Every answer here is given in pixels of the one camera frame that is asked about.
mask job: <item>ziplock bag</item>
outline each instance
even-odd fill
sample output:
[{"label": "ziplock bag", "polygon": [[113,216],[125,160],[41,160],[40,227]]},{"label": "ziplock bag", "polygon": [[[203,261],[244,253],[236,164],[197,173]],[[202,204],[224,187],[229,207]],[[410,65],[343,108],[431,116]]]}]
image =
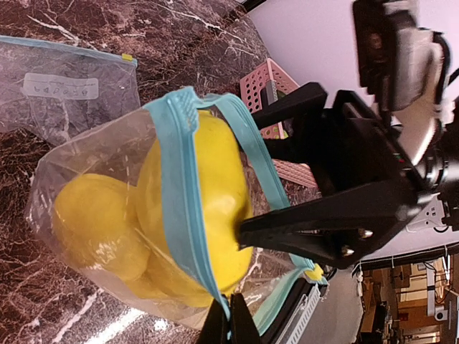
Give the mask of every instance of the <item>ziplock bag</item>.
[{"label": "ziplock bag", "polygon": [[[229,126],[208,111],[214,106]],[[233,133],[270,207],[288,206],[242,101],[200,100],[186,87],[50,151],[37,167],[27,221],[66,263],[133,307],[200,328],[213,297],[224,305],[221,293],[242,290],[261,310],[262,332],[289,285],[316,267],[239,251],[237,227],[252,202]],[[252,279],[261,259],[271,269]]]},{"label": "ziplock bag", "polygon": [[123,56],[0,36],[0,132],[59,145],[138,109],[137,61]]}]

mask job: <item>pink plastic crate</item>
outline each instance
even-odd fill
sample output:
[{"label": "pink plastic crate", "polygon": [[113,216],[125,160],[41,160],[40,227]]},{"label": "pink plastic crate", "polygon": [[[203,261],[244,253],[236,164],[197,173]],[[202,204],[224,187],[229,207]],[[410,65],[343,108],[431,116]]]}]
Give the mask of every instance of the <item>pink plastic crate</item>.
[{"label": "pink plastic crate", "polygon": [[[277,89],[285,94],[296,90],[299,86],[282,68],[272,59],[258,66],[249,75],[240,81],[241,98],[251,113],[261,110],[260,91],[265,88],[268,81],[274,81]],[[264,138],[285,138],[282,123],[272,125],[261,130]],[[288,181],[309,187],[317,187],[316,181],[309,166],[306,164],[289,163],[286,161],[274,160],[274,165],[281,178]]]}]

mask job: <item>marble countertop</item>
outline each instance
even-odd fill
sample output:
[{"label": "marble countertop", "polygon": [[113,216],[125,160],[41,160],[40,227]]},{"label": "marble countertop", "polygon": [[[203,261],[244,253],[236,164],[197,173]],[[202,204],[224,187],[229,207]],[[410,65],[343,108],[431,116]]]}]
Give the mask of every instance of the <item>marble countertop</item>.
[{"label": "marble countertop", "polygon": [[[232,0],[0,2],[0,34],[132,54],[142,103],[185,85],[237,94],[268,55]],[[197,331],[124,305],[34,237],[24,207],[51,148],[25,130],[0,134],[0,343],[193,343]],[[286,187],[293,201],[314,196]]]}]

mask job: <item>plastic bag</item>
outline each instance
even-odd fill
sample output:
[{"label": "plastic bag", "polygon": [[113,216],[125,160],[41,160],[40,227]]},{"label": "plastic bag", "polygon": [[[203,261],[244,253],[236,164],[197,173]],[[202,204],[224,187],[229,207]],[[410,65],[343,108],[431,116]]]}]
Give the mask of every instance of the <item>plastic bag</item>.
[{"label": "plastic bag", "polygon": [[0,132],[59,145],[138,109],[137,61],[124,56],[0,36]]}]

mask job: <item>yellow object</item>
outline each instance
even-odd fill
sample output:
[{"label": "yellow object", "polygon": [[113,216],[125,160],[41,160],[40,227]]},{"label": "yellow object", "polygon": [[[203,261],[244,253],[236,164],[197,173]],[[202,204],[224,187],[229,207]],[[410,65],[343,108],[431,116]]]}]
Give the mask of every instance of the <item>yellow object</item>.
[{"label": "yellow object", "polygon": [[124,59],[125,61],[129,61],[129,62],[132,62],[134,60],[132,55],[129,55],[129,54],[121,54],[121,58]]},{"label": "yellow object", "polygon": [[322,268],[319,266],[319,264],[316,264],[316,265],[314,266],[314,270],[313,270],[313,271],[306,271],[305,274],[306,274],[306,276],[308,276],[312,281],[318,282],[318,281],[321,281],[321,280],[322,280],[322,277],[323,277],[323,270],[322,270]]},{"label": "yellow object", "polygon": [[103,268],[123,281],[146,270],[150,249],[141,235],[130,186],[114,178],[83,174],[55,201],[53,230],[77,267]]},{"label": "yellow object", "polygon": [[[200,111],[195,146],[212,269],[219,289],[229,295],[244,277],[252,257],[252,249],[239,251],[236,240],[240,223],[252,216],[250,195],[237,142],[223,120],[208,111]],[[175,264],[166,243],[158,141],[153,144],[141,169],[136,210],[152,248],[147,274],[154,284],[164,294],[186,305],[209,306],[212,297]]]}]

